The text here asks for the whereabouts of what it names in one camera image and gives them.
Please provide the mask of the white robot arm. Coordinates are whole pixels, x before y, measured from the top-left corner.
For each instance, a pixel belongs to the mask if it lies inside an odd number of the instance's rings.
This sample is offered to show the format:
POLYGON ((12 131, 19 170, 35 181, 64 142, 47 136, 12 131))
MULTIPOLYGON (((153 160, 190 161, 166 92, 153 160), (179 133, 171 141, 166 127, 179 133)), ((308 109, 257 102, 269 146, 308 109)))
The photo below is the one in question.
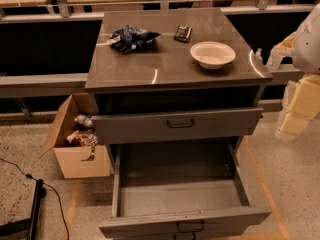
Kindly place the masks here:
POLYGON ((291 57, 293 66, 304 76, 298 82, 289 81, 285 88, 276 134, 294 139, 320 112, 320 5, 295 32, 272 48, 267 65, 278 69, 285 57, 291 57))

